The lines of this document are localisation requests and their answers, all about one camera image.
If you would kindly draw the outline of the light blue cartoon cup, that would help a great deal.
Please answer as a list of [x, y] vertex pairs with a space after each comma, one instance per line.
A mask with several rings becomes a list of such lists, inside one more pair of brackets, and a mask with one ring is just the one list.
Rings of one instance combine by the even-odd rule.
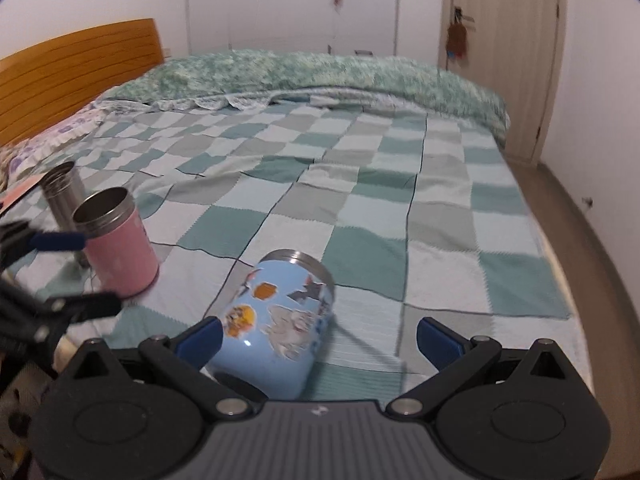
[[331, 273], [310, 255], [262, 257], [220, 312], [224, 340], [206, 370], [236, 390], [294, 400], [305, 389], [335, 300]]

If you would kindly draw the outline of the pink steel-rimmed cup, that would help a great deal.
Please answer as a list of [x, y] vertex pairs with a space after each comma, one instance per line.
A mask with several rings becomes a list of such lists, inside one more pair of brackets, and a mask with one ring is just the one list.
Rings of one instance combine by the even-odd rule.
[[75, 209], [73, 222], [85, 235], [84, 253], [103, 290], [129, 298], [153, 284], [160, 262], [126, 188], [93, 193]]

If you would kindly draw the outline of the checkered green grey blanket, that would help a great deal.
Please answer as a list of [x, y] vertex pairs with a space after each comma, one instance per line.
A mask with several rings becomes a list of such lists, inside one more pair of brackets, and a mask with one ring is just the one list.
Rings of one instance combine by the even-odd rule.
[[485, 128], [297, 96], [254, 110], [111, 101], [102, 112], [46, 163], [75, 162], [89, 192], [128, 188], [160, 275], [116, 318], [72, 328], [72, 341], [175, 335], [288, 248], [336, 285], [308, 398], [388, 401], [433, 375], [416, 348], [424, 316], [508, 348], [551, 338], [589, 372], [559, 267]]

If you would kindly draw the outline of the beige wooden door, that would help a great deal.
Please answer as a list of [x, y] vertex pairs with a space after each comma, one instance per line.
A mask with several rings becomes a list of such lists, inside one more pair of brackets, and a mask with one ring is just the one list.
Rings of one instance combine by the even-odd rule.
[[[448, 60], [447, 30], [468, 30], [468, 55]], [[510, 128], [506, 157], [535, 166], [553, 112], [562, 64], [566, 0], [442, 0], [438, 66], [498, 93]]]

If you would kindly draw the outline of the green floral duvet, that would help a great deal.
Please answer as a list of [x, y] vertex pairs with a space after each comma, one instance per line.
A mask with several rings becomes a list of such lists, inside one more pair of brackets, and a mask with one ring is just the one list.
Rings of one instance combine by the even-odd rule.
[[192, 55], [156, 66], [100, 99], [160, 110], [215, 108], [227, 98], [254, 107], [265, 105], [270, 96], [314, 89], [379, 94], [390, 104], [410, 103], [475, 122], [501, 141], [510, 127], [506, 103], [497, 93], [448, 70], [397, 56], [261, 50]]

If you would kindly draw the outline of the orange wooden headboard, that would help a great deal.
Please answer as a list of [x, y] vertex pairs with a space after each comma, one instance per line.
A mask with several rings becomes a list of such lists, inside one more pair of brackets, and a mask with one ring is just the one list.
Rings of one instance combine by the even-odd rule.
[[163, 62], [152, 18], [78, 30], [2, 58], [1, 143], [31, 139]]

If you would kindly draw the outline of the floral ruffled pillow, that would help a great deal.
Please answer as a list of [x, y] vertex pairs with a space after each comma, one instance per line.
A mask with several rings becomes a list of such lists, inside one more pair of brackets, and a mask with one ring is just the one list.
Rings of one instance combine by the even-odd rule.
[[67, 145], [83, 138], [103, 124], [107, 111], [89, 103], [30, 139], [11, 141], [1, 147], [1, 191], [14, 184], [40, 162]]

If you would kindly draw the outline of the white wardrobe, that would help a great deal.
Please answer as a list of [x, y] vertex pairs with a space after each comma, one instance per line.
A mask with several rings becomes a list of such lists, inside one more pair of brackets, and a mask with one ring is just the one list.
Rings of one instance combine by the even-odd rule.
[[389, 56], [398, 0], [186, 0], [189, 50]]

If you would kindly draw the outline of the stainless steel flask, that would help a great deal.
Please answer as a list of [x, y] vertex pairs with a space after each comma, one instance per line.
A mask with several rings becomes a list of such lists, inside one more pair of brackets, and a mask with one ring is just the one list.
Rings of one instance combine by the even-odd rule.
[[87, 196], [76, 162], [68, 160], [53, 167], [39, 185], [58, 227], [62, 231], [75, 231], [73, 214]]

